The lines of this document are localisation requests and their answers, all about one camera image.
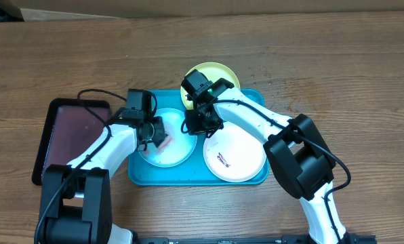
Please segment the yellow-green plate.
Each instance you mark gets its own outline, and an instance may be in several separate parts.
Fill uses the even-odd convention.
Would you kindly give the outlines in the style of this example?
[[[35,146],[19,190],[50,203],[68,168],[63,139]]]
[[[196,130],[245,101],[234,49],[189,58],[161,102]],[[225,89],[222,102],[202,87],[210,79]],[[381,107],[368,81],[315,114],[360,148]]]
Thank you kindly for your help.
[[[227,66],[220,64],[218,62],[204,62],[200,63],[194,67],[192,67],[185,76],[189,75],[191,71],[198,70],[200,73],[203,73],[208,80],[216,82],[218,79],[223,78],[227,81],[230,81],[235,87],[241,89],[241,85],[236,74]],[[184,107],[187,110],[193,109],[193,102],[187,99],[188,93],[181,86],[180,88],[180,97]]]

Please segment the light blue plate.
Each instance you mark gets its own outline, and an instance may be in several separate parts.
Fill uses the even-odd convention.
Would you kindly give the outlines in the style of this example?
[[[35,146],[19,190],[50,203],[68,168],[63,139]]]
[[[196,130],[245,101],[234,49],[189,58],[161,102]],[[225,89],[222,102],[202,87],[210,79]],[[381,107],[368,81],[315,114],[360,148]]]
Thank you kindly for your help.
[[[197,145],[197,137],[181,132],[184,112],[175,108],[161,108],[156,116],[160,116],[165,126],[167,138],[165,146],[157,148],[148,144],[147,150],[139,152],[140,156],[151,165],[157,167],[173,167],[183,163],[193,153]]]

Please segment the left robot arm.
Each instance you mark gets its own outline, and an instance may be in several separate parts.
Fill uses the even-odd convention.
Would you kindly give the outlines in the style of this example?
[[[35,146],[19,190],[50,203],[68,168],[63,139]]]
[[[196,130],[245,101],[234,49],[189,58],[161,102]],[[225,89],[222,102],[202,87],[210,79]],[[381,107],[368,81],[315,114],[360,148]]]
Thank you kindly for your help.
[[[160,146],[167,135],[156,116],[151,91],[129,89],[109,120],[87,109],[104,129],[98,139],[66,165],[51,164],[43,174],[35,243],[134,243],[135,234],[114,224],[110,179],[125,158],[149,144]]]

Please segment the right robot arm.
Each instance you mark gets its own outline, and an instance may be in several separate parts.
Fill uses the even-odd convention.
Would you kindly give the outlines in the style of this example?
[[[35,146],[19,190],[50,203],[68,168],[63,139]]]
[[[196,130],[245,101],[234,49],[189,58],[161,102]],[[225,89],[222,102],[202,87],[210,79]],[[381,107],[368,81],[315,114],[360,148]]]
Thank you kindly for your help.
[[[240,127],[263,145],[280,186],[300,200],[315,243],[346,243],[349,235],[340,221],[333,193],[349,185],[334,186],[333,169],[345,164],[330,152],[316,125],[306,115],[292,119],[250,100],[226,79],[210,81],[194,69],[181,82],[192,109],[183,126],[190,135],[210,138],[225,122]]]

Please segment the pink and green sponge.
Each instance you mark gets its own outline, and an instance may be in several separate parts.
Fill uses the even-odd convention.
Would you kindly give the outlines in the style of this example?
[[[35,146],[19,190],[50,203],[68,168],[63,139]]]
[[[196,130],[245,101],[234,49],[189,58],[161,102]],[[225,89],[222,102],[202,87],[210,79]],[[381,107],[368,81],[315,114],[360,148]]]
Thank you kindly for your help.
[[[157,147],[157,153],[161,154],[165,148],[173,141],[173,138],[171,136],[167,136],[160,145]]]

